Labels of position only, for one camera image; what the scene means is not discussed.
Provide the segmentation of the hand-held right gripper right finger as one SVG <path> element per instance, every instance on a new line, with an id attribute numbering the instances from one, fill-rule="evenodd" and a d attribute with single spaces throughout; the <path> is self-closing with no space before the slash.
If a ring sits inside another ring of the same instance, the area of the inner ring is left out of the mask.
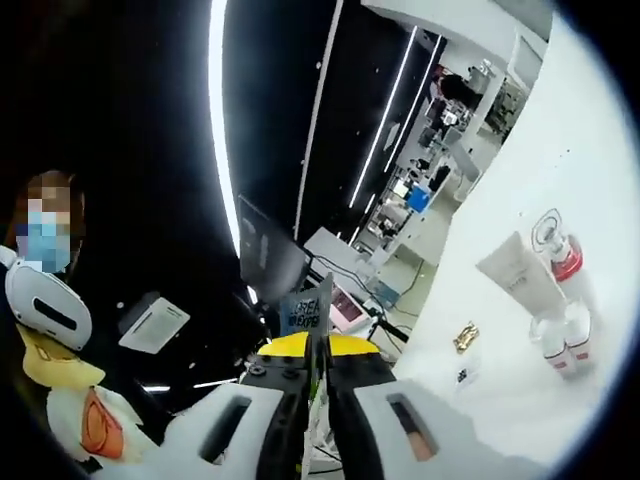
<path id="1" fill-rule="evenodd" d="M 472 425 L 410 380 L 371 342 L 323 340 L 329 424 L 346 479 L 477 479 Z"/>

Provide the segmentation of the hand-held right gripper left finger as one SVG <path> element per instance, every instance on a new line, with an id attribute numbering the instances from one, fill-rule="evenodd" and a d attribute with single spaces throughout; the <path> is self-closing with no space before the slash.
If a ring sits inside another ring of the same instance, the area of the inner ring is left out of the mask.
<path id="1" fill-rule="evenodd" d="M 307 332 L 262 347 L 245 377 L 218 386 L 167 427 L 169 479 L 299 479 L 309 422 Z"/>

